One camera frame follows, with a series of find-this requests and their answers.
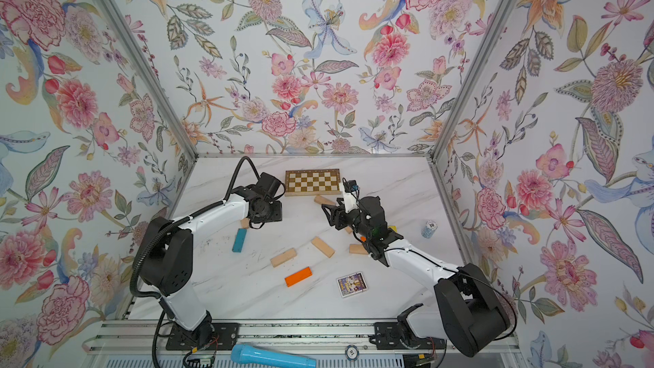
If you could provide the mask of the teal wooden block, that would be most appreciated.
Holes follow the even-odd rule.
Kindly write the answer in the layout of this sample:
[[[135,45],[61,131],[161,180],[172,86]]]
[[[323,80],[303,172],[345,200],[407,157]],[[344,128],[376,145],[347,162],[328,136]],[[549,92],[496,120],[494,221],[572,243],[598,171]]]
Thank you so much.
[[[241,253],[244,245],[245,245],[245,239],[247,236],[248,230],[246,228],[240,228],[235,236],[234,242],[233,242],[233,248],[232,252],[234,253]]]

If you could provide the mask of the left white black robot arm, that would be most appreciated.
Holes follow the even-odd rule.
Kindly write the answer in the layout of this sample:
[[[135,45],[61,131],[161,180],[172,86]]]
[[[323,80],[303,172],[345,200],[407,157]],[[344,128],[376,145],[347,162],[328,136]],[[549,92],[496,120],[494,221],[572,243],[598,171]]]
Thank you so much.
[[[223,199],[189,215],[150,221],[133,262],[131,295],[155,300],[177,329],[207,337],[213,332],[211,313],[190,282],[201,234],[219,232],[243,219],[252,226],[277,223],[282,220],[284,194],[283,182],[263,172],[248,186],[231,183]]]

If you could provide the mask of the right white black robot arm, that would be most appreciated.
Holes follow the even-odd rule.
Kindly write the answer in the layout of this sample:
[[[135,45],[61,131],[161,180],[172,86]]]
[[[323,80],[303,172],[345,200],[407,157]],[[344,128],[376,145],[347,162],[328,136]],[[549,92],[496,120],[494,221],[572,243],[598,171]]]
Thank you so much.
[[[388,225],[378,197],[346,195],[335,204],[322,204],[321,209],[330,226],[351,229],[370,258],[434,293],[434,306],[417,303],[397,316],[393,332],[405,347],[446,340],[461,354],[474,357],[513,334],[511,302],[481,269],[472,263],[456,266],[417,249]]]

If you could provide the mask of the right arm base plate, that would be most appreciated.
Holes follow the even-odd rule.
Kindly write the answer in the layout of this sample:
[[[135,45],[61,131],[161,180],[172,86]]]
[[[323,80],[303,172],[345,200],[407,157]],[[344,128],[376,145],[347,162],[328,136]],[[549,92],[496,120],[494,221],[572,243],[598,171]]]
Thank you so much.
[[[434,351],[446,348],[446,341],[440,338],[418,338],[410,334],[399,322],[376,322],[369,342],[377,350]]]

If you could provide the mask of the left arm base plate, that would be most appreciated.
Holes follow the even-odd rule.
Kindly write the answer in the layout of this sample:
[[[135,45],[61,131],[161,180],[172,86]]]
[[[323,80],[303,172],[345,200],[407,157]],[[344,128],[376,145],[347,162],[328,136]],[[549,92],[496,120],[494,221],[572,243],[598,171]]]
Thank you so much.
[[[231,351],[238,341],[240,324],[212,322],[211,325],[211,328],[207,324],[201,325],[191,332],[174,323],[165,349],[167,351],[190,351],[192,349],[199,350],[202,346],[209,345],[209,351]]]

